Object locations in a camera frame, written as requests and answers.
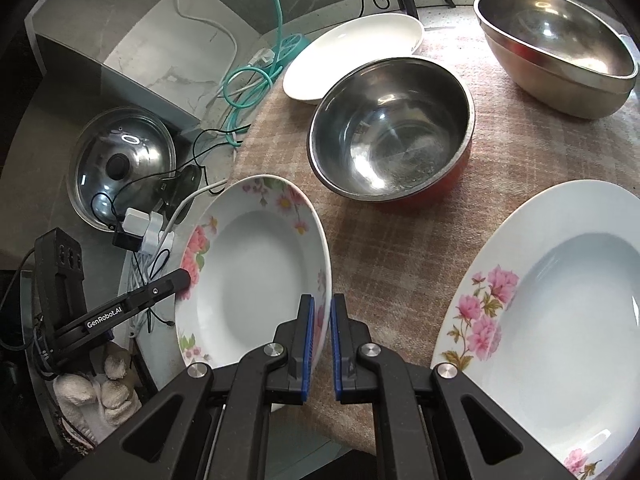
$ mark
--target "beige tablecloth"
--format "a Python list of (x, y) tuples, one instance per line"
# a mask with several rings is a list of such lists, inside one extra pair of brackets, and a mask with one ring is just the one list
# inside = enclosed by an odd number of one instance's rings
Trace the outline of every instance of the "beige tablecloth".
[[(443, 202), (418, 216), (401, 216), (329, 192), (306, 158), (314, 107), (287, 98), (282, 79), (265, 98), (232, 179), (273, 173), (300, 186), (321, 218), (333, 291), (346, 294), (350, 315), (369, 325), (373, 341), (428, 366), (460, 279), (514, 209), (547, 187), (577, 178), (608, 180), (636, 192), (640, 106), (632, 93), (613, 116), (592, 122), (551, 110), (511, 81), (479, 27), (428, 32), (418, 54), (456, 71), (476, 106), (468, 168)], [(310, 400), (296, 416), (340, 443), (374, 452), (370, 406), (335, 402), (330, 357), (327, 338)]]

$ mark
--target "blue gripper pad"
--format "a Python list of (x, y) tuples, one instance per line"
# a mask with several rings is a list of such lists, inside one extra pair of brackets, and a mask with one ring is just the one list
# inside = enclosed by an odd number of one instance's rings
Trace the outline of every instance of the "blue gripper pad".
[(302, 402), (306, 402), (309, 394), (311, 378), (311, 358), (314, 354), (314, 313), (316, 302), (314, 298), (309, 300), (309, 315), (306, 319), (305, 357), (302, 361)]
[(335, 315), (335, 304), (332, 298), (331, 311), (331, 347), (334, 355), (334, 391), (335, 400), (342, 397), (342, 369), (340, 368), (340, 341), (338, 340), (338, 320)]

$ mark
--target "plate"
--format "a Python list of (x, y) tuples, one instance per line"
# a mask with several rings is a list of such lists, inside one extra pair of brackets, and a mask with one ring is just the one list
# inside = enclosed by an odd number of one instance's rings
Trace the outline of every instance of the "plate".
[(309, 199), (279, 176), (257, 175), (223, 191), (203, 213), (180, 266), (191, 275), (175, 301), (185, 365), (236, 363), (295, 319), (300, 295), (315, 300), (312, 371), (329, 321), (331, 264)]
[(317, 38), (291, 63), (282, 81), (292, 99), (318, 104), (352, 70), (385, 57), (410, 56), (424, 26), (406, 14), (372, 14), (343, 23)]
[(465, 371), (580, 480), (640, 426), (640, 200), (575, 180), (514, 211), (466, 272), (431, 367)]

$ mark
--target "red bowl exterior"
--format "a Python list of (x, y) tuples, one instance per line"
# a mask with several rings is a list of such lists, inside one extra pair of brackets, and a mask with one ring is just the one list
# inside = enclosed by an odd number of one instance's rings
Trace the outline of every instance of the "red bowl exterior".
[(469, 139), (466, 145), (465, 151), (460, 154), (460, 157), (456, 163), (444, 174), (440, 179), (411, 195), (403, 196), (395, 200), (389, 200), (388, 202), (374, 202), (376, 206), (384, 211), (393, 210), (417, 210), (433, 202), (443, 199), (459, 182), (462, 174), (465, 171), (466, 164), (469, 161), (471, 155), (471, 145), (473, 143), (473, 136)]

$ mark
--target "floral plate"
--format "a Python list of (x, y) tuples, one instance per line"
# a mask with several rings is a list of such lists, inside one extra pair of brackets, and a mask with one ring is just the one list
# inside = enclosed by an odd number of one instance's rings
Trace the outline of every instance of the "floral plate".
[(640, 200), (599, 180), (514, 211), (466, 272), (431, 367), (465, 371), (580, 480), (640, 426)]
[(221, 367), (273, 341), (315, 300), (312, 371), (329, 321), (331, 263), (320, 219), (292, 183), (273, 175), (236, 182), (201, 216), (182, 256), (191, 285), (176, 297), (184, 363)]

